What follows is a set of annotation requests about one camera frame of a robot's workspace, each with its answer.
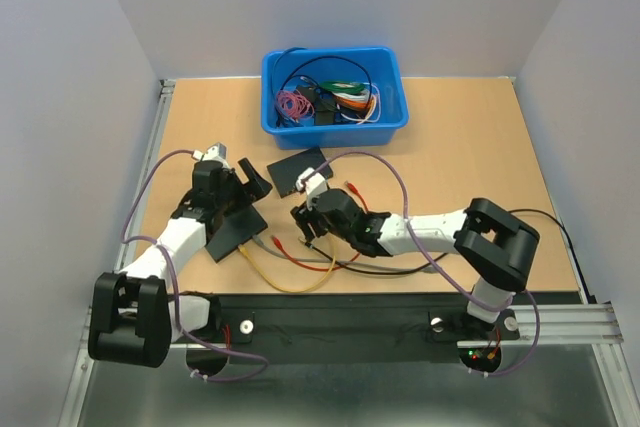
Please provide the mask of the large black network switch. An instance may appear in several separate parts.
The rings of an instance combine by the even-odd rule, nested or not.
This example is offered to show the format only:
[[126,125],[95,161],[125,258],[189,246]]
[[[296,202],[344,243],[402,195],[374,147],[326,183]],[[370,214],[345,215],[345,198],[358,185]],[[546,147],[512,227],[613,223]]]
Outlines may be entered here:
[[206,250],[213,261],[218,263],[267,228],[267,222],[257,209],[248,206],[224,218],[220,228],[207,243]]

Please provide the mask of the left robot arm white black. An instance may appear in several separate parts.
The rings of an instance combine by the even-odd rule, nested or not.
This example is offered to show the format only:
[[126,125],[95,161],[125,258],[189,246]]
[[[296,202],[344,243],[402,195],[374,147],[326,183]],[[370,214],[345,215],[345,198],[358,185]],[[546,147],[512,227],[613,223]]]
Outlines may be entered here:
[[96,280],[90,357],[158,367],[181,337],[193,333],[210,341],[226,334],[219,300],[211,294],[180,292],[177,274],[271,190],[271,183],[246,158],[232,168],[220,156],[199,155],[191,187],[160,236],[137,236],[148,248],[120,272],[103,273]]

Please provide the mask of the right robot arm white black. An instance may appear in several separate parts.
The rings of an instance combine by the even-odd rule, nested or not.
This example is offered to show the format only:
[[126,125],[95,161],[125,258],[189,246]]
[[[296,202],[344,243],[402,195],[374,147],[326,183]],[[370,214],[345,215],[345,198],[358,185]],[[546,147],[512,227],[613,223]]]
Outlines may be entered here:
[[479,279],[460,313],[463,331],[482,337],[491,331],[513,296],[526,290],[540,241],[538,231],[486,198],[444,214],[409,216],[367,212],[343,190],[331,188],[291,210],[311,241],[332,234],[367,257],[421,252],[459,255]]

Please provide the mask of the black adapter in bin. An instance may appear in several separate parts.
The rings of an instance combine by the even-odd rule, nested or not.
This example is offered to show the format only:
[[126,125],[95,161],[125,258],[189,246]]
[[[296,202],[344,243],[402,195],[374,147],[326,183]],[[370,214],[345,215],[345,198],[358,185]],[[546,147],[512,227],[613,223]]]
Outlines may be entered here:
[[298,102],[298,122],[311,119],[315,126],[328,126],[336,123],[338,108],[329,93],[319,87],[298,85],[295,89]]

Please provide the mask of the blue plastic bin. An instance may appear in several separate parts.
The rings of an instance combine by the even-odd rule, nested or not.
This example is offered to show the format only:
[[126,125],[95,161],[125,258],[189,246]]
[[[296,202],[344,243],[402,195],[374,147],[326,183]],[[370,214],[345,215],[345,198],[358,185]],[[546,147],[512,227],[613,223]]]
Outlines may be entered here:
[[[298,85],[334,98],[334,125],[296,120]],[[294,47],[263,58],[261,126],[281,149],[384,145],[408,121],[398,62],[387,47]]]

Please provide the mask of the small black network switch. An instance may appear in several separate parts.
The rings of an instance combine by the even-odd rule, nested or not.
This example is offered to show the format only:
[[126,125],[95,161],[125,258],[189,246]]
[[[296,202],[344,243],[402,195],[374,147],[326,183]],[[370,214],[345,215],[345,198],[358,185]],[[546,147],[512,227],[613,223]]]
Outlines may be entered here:
[[296,191],[296,181],[307,168],[318,168],[326,161],[319,147],[306,149],[267,166],[272,183],[280,198],[285,198]]

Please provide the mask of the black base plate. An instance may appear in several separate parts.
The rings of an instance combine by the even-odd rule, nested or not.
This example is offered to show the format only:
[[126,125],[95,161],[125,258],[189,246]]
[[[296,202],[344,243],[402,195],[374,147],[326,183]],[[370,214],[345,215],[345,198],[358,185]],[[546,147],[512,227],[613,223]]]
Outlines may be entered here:
[[508,309],[488,324],[452,294],[207,295],[213,321],[199,336],[273,364],[456,363],[465,345],[491,349],[517,340]]

